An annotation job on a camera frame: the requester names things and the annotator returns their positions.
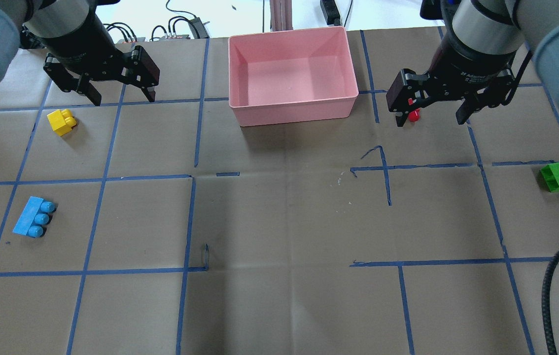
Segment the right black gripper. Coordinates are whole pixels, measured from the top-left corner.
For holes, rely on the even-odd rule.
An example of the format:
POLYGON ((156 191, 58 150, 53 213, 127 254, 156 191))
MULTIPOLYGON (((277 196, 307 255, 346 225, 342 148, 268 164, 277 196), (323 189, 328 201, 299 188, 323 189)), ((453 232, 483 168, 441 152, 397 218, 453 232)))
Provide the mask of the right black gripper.
POLYGON ((455 35, 444 35, 425 73, 427 80, 417 91, 416 72, 401 69, 387 91, 387 107, 403 127, 413 105, 427 107, 440 101, 462 99, 455 113, 459 125, 484 107, 507 105, 519 85, 519 72, 514 72, 514 52, 491 55, 471 49, 455 35))

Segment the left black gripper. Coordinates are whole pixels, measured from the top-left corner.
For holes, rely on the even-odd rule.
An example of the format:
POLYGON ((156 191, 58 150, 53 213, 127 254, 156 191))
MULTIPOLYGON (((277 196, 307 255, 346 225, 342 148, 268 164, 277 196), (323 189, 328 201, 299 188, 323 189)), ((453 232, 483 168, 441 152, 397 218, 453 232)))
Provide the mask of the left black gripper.
POLYGON ((117 49, 95 10, 44 11, 44 70, 63 92, 83 94, 99 107, 102 96, 93 82, 118 81, 140 88, 149 103, 156 100, 160 69, 144 47, 117 49))

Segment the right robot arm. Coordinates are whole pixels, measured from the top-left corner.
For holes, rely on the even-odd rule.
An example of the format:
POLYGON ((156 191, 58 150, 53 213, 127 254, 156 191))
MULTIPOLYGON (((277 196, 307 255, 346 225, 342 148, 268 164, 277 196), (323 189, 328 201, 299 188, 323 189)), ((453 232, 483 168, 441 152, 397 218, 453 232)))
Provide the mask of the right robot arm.
POLYGON ((506 106, 529 62, 559 108, 559 0, 424 0, 420 16, 446 31, 425 73, 404 68, 390 86, 397 126, 438 102, 462 101, 459 124, 506 106))

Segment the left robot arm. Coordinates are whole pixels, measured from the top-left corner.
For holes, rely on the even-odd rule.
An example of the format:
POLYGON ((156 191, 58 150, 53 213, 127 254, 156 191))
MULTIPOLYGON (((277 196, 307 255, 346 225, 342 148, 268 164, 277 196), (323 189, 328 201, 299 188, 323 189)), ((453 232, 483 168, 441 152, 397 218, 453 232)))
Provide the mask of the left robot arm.
POLYGON ((63 92, 76 92, 99 106, 95 82, 117 81, 156 98, 160 70, 144 47, 115 46, 96 14, 110 0, 0 0, 0 82, 28 29, 48 50, 43 70, 63 92))

